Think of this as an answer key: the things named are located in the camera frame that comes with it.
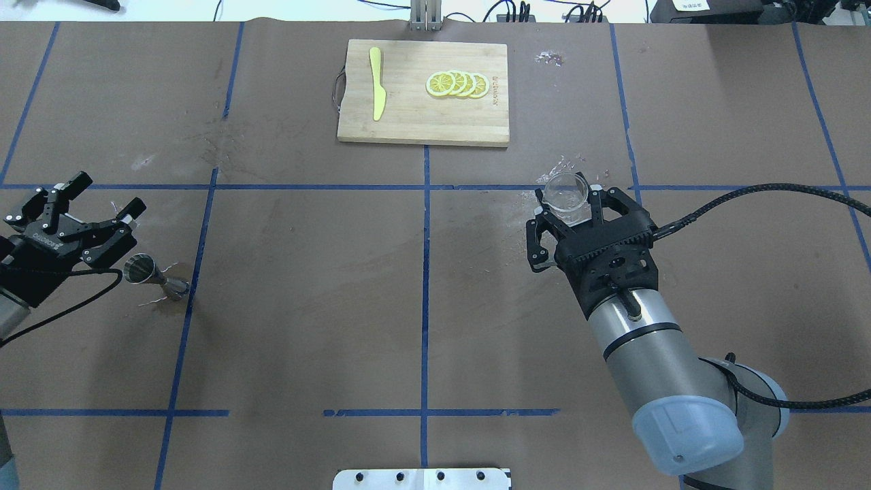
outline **plastic knife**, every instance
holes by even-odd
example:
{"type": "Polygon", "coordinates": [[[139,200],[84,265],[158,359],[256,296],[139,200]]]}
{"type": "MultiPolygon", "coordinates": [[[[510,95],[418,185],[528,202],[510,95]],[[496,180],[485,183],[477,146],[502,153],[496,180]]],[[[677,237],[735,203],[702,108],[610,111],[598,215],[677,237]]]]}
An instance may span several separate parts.
{"type": "Polygon", "coordinates": [[[372,86],[375,88],[372,119],[378,120],[387,103],[387,91],[381,86],[381,48],[373,46],[369,49],[369,62],[372,63],[372,86]]]}

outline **wire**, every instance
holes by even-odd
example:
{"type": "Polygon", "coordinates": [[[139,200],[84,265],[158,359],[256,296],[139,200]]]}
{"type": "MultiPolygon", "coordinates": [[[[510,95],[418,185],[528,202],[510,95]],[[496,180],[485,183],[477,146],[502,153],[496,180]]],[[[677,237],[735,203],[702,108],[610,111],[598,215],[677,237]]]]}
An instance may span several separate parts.
{"type": "Polygon", "coordinates": [[[468,18],[468,20],[470,20],[470,21],[472,21],[472,22],[476,22],[476,20],[475,20],[474,18],[469,17],[468,15],[466,15],[466,14],[464,14],[464,13],[462,13],[462,12],[450,12],[448,15],[444,16],[444,18],[448,18],[448,17],[450,17],[450,16],[463,16],[463,17],[468,18]]]}
{"type": "Polygon", "coordinates": [[[555,3],[569,3],[574,5],[571,9],[569,9],[569,13],[565,14],[564,23],[571,22],[571,14],[575,12],[575,9],[580,9],[581,13],[579,15],[578,23],[582,22],[601,22],[602,19],[602,7],[596,6],[595,3],[575,3],[575,2],[556,2],[556,0],[548,0],[549,2],[555,3]]]}
{"type": "Polygon", "coordinates": [[[721,195],[717,199],[708,202],[701,208],[696,209],[692,213],[684,216],[683,218],[677,221],[672,221],[671,223],[657,229],[657,231],[653,233],[653,240],[661,240],[669,235],[677,233],[681,229],[685,228],[687,225],[695,222],[702,214],[707,213],[708,211],[714,209],[720,204],[723,204],[724,202],[731,201],[732,199],[735,199],[742,195],[753,194],[763,191],[790,191],[825,197],[826,199],[837,201],[841,204],[846,204],[866,216],[871,216],[871,207],[869,205],[857,201],[852,197],[847,197],[844,194],[827,191],[826,189],[820,189],[819,187],[803,186],[801,184],[759,184],[757,186],[742,187],[738,190],[732,191],[729,194],[721,195]]]}
{"type": "MultiPolygon", "coordinates": [[[[821,400],[818,402],[796,402],[763,397],[758,393],[754,393],[753,391],[748,390],[744,385],[741,384],[740,381],[738,381],[738,377],[735,376],[735,373],[731,372],[726,367],[723,367],[719,364],[711,362],[707,359],[703,359],[701,357],[699,359],[722,371],[723,374],[726,375],[726,380],[728,380],[729,385],[735,391],[762,405],[776,406],[777,408],[788,408],[790,410],[826,410],[839,406],[856,405],[858,403],[871,399],[871,390],[859,391],[858,393],[846,397],[834,398],[831,400],[821,400]]],[[[732,352],[729,352],[726,355],[726,360],[730,363],[734,363],[734,359],[735,354],[733,354],[732,352]]]]}
{"type": "Polygon", "coordinates": [[[339,80],[342,77],[346,77],[346,84],[348,82],[347,75],[345,73],[345,65],[341,67],[341,71],[339,74],[335,76],[335,82],[333,83],[333,105],[335,105],[335,111],[341,114],[341,101],[339,100],[339,80]]]}
{"type": "Polygon", "coordinates": [[[74,277],[74,276],[91,276],[91,275],[100,275],[100,274],[115,274],[117,277],[115,278],[114,281],[112,281],[111,284],[109,284],[109,286],[101,289],[97,294],[89,297],[88,299],[84,300],[83,302],[78,303],[74,306],[71,306],[70,308],[67,308],[64,311],[57,313],[55,316],[50,316],[50,317],[44,319],[42,322],[31,325],[30,327],[27,327],[26,329],[21,330],[18,333],[15,333],[9,337],[6,337],[5,339],[0,340],[0,348],[5,347],[6,344],[8,344],[9,342],[12,342],[13,340],[19,338],[22,335],[26,335],[28,333],[31,333],[33,330],[36,330],[40,327],[44,327],[45,325],[47,325],[51,322],[54,322],[55,320],[59,319],[62,316],[69,315],[73,311],[78,310],[79,308],[82,308],[84,306],[87,306],[88,304],[91,304],[94,301],[97,301],[102,295],[115,289],[115,286],[118,286],[121,283],[121,280],[124,278],[124,273],[122,273],[118,269],[88,269],[88,270],[73,270],[70,272],[55,272],[55,271],[51,271],[51,270],[30,270],[30,269],[18,269],[18,268],[8,267],[8,268],[3,268],[2,270],[9,271],[9,272],[22,272],[22,273],[26,273],[26,274],[43,274],[43,275],[48,275],[48,276],[74,277]]]}
{"type": "Polygon", "coordinates": [[[575,9],[580,9],[581,10],[581,17],[584,16],[584,6],[579,3],[579,4],[575,5],[574,7],[570,8],[569,13],[565,14],[565,20],[563,21],[564,23],[570,22],[571,14],[575,11],[575,9]]]}
{"type": "Polygon", "coordinates": [[[518,22],[529,22],[530,11],[532,11],[532,3],[520,3],[520,20],[518,22]]]}
{"type": "Polygon", "coordinates": [[[212,22],[215,22],[216,20],[218,20],[218,9],[220,8],[220,6],[223,3],[224,3],[224,0],[218,0],[218,4],[215,5],[215,15],[212,16],[212,22]]]}
{"type": "Polygon", "coordinates": [[[493,12],[493,10],[496,9],[496,7],[499,6],[500,3],[505,3],[506,7],[508,8],[508,11],[505,14],[505,22],[510,22],[510,19],[512,18],[512,16],[517,15],[517,4],[514,3],[514,0],[499,0],[496,3],[493,3],[493,6],[490,7],[490,10],[487,10],[487,14],[484,15],[484,20],[482,20],[481,22],[487,22],[487,19],[490,17],[490,14],[493,12]]]}
{"type": "Polygon", "coordinates": [[[380,5],[381,7],[393,7],[394,9],[411,10],[408,5],[393,5],[392,3],[372,2],[371,0],[357,0],[360,3],[368,3],[369,5],[380,5]]]}

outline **black cable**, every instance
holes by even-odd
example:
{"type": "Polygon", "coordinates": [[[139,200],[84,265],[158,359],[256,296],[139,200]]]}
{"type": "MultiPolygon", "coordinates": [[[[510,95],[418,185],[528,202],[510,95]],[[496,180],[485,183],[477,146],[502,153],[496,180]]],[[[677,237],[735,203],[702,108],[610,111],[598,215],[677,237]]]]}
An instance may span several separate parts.
{"type": "Polygon", "coordinates": [[[565,19],[563,20],[564,23],[571,22],[571,14],[574,13],[575,9],[581,10],[581,13],[579,15],[579,19],[577,20],[577,22],[578,23],[587,22],[587,20],[586,20],[587,14],[584,13],[584,7],[588,7],[588,8],[592,7],[593,16],[591,16],[591,17],[601,17],[602,16],[602,7],[598,7],[594,3],[574,3],[574,2],[556,2],[556,3],[570,3],[570,4],[574,5],[574,7],[569,9],[569,13],[565,14],[565,19]]]}
{"type": "Polygon", "coordinates": [[[393,7],[394,9],[411,10],[410,5],[393,5],[392,3],[372,2],[372,0],[357,0],[357,2],[368,3],[370,5],[380,5],[381,7],[393,7]]]}
{"type": "Polygon", "coordinates": [[[215,5],[215,15],[212,16],[212,22],[218,20],[218,9],[220,8],[222,3],[224,3],[224,0],[218,0],[218,4],[215,5]]]}
{"type": "MultiPolygon", "coordinates": [[[[758,393],[754,393],[753,391],[748,390],[744,385],[741,384],[740,381],[738,381],[738,377],[735,376],[735,373],[729,371],[727,368],[711,362],[707,359],[702,359],[701,357],[699,359],[719,369],[724,375],[726,375],[726,380],[728,380],[729,385],[735,391],[744,395],[747,398],[750,398],[752,401],[758,404],[774,406],[777,408],[788,408],[790,410],[826,410],[829,408],[837,408],[839,406],[856,405],[858,403],[871,399],[871,390],[860,391],[846,397],[834,398],[831,400],[821,400],[818,402],[795,402],[763,397],[758,393]]],[[[729,359],[732,359],[729,362],[734,362],[735,355],[731,352],[726,355],[726,360],[728,361],[729,359]]]]}
{"type": "Polygon", "coordinates": [[[596,21],[596,4],[594,2],[590,2],[590,6],[587,7],[587,11],[584,13],[584,22],[595,22],[596,21]]]}
{"type": "Polygon", "coordinates": [[[450,17],[450,16],[463,16],[463,17],[468,18],[468,20],[470,20],[470,21],[472,21],[472,22],[475,22],[475,19],[474,19],[474,18],[469,17],[468,15],[466,15],[466,14],[464,14],[464,13],[462,13],[462,12],[451,12],[451,13],[449,13],[448,15],[444,16],[444,18],[448,18],[448,17],[450,17]]]}
{"type": "Polygon", "coordinates": [[[508,9],[508,12],[505,14],[505,22],[510,22],[512,11],[515,15],[517,14],[517,4],[514,3],[514,0],[499,0],[496,3],[493,3],[493,6],[490,7],[490,10],[487,10],[487,14],[484,15],[484,20],[482,20],[481,22],[487,22],[487,19],[490,17],[490,14],[493,13],[493,10],[495,10],[496,7],[498,7],[500,3],[506,4],[506,8],[508,9]]]}
{"type": "Polygon", "coordinates": [[[846,204],[866,216],[871,216],[871,207],[869,205],[865,204],[864,202],[859,202],[852,197],[847,197],[844,194],[827,191],[826,189],[820,189],[819,187],[803,186],[801,184],[759,184],[757,186],[742,187],[738,190],[732,191],[729,194],[721,195],[717,199],[708,202],[701,208],[696,209],[692,213],[684,216],[683,218],[677,221],[672,221],[671,223],[657,229],[656,232],[653,233],[653,240],[661,240],[669,235],[677,233],[687,225],[695,222],[702,214],[707,213],[708,211],[714,209],[720,204],[723,204],[724,202],[731,201],[732,199],[735,199],[736,197],[740,197],[742,195],[753,194],[762,191],[790,191],[825,197],[826,199],[837,201],[841,204],[846,204]]]}
{"type": "Polygon", "coordinates": [[[9,268],[3,268],[3,270],[9,271],[9,272],[22,272],[22,273],[26,273],[26,274],[45,274],[48,276],[74,277],[74,276],[91,276],[91,275],[95,275],[95,274],[96,275],[115,274],[117,277],[115,278],[114,281],[112,281],[111,284],[109,284],[109,286],[103,288],[97,294],[89,297],[88,299],[84,300],[83,302],[78,303],[74,306],[71,306],[70,308],[67,308],[66,310],[61,311],[60,313],[56,314],[55,316],[50,316],[50,317],[44,319],[42,322],[31,325],[30,327],[27,327],[26,329],[21,330],[18,333],[15,333],[9,337],[6,337],[5,339],[0,340],[0,348],[4,347],[9,342],[12,342],[13,340],[19,338],[22,335],[31,333],[33,330],[36,330],[40,327],[44,327],[45,325],[47,325],[51,322],[54,322],[55,320],[59,319],[62,316],[69,315],[73,311],[78,310],[79,308],[82,308],[84,306],[87,306],[88,304],[91,304],[94,301],[97,301],[102,295],[115,289],[115,286],[118,286],[121,283],[121,280],[124,278],[124,273],[122,273],[118,269],[88,269],[88,270],[73,270],[70,272],[56,272],[56,271],[49,271],[49,270],[29,270],[29,269],[17,269],[17,268],[9,267],[9,268]]]}
{"type": "Polygon", "coordinates": [[[565,20],[563,22],[568,23],[571,21],[571,14],[572,14],[572,12],[575,11],[575,9],[580,9],[581,10],[581,17],[584,16],[584,5],[579,3],[579,4],[577,4],[574,7],[569,9],[569,13],[565,14],[565,20]]]}

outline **bamboo cutting board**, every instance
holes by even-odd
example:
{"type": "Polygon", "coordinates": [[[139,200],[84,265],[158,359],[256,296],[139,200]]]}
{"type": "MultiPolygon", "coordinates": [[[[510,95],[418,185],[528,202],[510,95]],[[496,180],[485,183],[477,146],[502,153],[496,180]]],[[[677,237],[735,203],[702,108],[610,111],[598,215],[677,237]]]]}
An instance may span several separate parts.
{"type": "Polygon", "coordinates": [[[339,141],[417,145],[507,146],[508,46],[505,44],[351,39],[339,141]],[[373,120],[369,48],[381,48],[384,114],[373,120]],[[478,72],[490,79],[481,99],[437,98],[427,79],[436,71],[478,72]]]}

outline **glass cup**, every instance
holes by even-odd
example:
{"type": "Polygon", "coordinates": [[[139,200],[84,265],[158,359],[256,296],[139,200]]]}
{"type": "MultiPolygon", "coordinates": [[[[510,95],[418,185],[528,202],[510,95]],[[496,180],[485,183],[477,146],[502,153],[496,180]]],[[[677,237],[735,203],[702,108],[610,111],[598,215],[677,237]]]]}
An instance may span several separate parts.
{"type": "Polygon", "coordinates": [[[544,185],[542,201],[568,226],[588,220],[587,193],[590,185],[579,174],[556,174],[544,185]]]}

